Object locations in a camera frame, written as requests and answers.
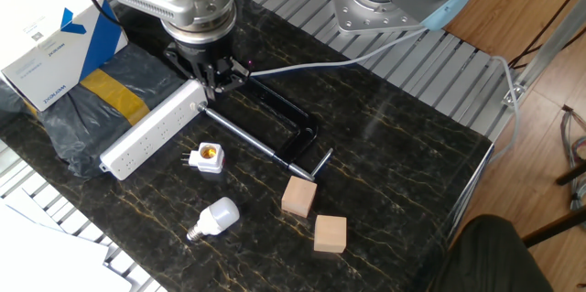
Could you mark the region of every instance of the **black marble table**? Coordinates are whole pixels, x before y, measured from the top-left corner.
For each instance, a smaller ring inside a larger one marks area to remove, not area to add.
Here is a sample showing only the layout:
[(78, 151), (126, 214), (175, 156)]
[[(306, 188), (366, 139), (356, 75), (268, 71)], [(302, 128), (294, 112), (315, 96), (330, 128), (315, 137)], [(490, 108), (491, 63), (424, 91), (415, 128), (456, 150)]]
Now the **black marble table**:
[[(238, 16), (235, 55), (252, 70), (344, 59), (249, 0), (238, 0)], [(160, 31), (152, 19), (139, 22)], [(159, 35), (130, 38), (159, 54), (168, 42)], [(73, 177), (28, 115), (4, 123), (0, 138), (169, 291), (425, 291), (489, 140), (359, 66), (263, 82), (319, 119), (319, 136), (298, 160), (301, 167), (311, 171), (334, 149), (318, 175), (308, 219), (280, 210), (290, 173), (205, 115), (122, 182)], [(289, 133), (239, 92), (213, 108), (273, 147)], [(181, 153), (199, 142), (225, 149), (216, 179), (181, 165)], [(238, 205), (240, 221), (187, 243), (200, 211), (223, 196)], [(313, 252), (317, 214), (348, 218), (343, 254)]]

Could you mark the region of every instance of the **power strip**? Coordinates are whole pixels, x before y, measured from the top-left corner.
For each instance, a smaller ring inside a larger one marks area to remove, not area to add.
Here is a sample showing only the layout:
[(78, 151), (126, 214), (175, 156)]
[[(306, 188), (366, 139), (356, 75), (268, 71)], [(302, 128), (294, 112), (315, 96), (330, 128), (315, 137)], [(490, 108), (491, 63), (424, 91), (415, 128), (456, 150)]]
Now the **power strip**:
[(198, 81), (186, 81), (100, 155), (100, 168), (119, 180), (128, 178), (198, 115), (198, 104), (206, 100)]

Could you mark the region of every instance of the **bulb screw base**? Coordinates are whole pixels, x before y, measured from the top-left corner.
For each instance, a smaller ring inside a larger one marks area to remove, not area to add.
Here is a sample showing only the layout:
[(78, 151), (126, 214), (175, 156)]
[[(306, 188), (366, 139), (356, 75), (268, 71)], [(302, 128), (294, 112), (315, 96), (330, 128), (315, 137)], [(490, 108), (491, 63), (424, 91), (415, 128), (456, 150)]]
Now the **bulb screw base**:
[(201, 229), (196, 224), (187, 231), (187, 240), (193, 243), (203, 237), (203, 235), (204, 233), (201, 232)]

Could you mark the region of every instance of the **white led bulb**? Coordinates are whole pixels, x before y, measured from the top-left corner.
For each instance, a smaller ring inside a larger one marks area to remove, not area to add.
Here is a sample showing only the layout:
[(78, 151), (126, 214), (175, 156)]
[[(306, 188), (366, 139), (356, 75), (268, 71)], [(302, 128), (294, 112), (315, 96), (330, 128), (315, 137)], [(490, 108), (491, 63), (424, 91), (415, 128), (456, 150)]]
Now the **white led bulb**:
[(214, 202), (200, 214), (198, 223), (187, 232), (190, 242), (197, 241), (203, 235), (217, 235), (240, 219), (236, 204), (227, 197)]

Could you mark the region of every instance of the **wooden cube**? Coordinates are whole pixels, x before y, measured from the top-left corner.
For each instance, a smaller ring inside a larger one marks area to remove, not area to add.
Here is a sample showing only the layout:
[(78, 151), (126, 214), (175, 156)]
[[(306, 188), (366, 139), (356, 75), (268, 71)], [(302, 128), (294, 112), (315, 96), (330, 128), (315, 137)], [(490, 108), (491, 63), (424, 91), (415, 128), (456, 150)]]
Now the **wooden cube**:
[(291, 177), (281, 199), (281, 208), (307, 218), (317, 188), (318, 185), (313, 182)]
[(346, 218), (318, 215), (314, 237), (315, 251), (342, 253), (346, 248)]

